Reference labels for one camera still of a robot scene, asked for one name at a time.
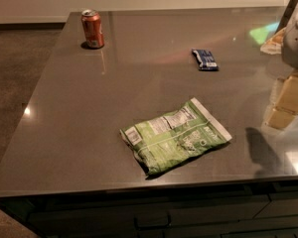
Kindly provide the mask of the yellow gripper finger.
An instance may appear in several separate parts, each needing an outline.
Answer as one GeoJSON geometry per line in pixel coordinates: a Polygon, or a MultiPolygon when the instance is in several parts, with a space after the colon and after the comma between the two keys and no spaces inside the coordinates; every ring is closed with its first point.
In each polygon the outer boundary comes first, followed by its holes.
{"type": "Polygon", "coordinates": [[[290,74],[284,81],[276,106],[298,114],[298,71],[290,74]]]}
{"type": "Polygon", "coordinates": [[[265,116],[265,123],[275,129],[285,129],[292,123],[296,116],[296,113],[269,107],[265,116]]]}

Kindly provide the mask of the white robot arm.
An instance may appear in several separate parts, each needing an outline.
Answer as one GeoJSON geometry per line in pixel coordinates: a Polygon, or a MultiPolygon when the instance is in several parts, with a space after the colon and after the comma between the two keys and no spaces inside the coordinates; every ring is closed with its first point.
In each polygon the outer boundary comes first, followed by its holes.
{"type": "Polygon", "coordinates": [[[298,116],[298,2],[285,29],[282,58],[296,71],[284,80],[268,115],[267,124],[276,129],[286,128],[298,116]]]}

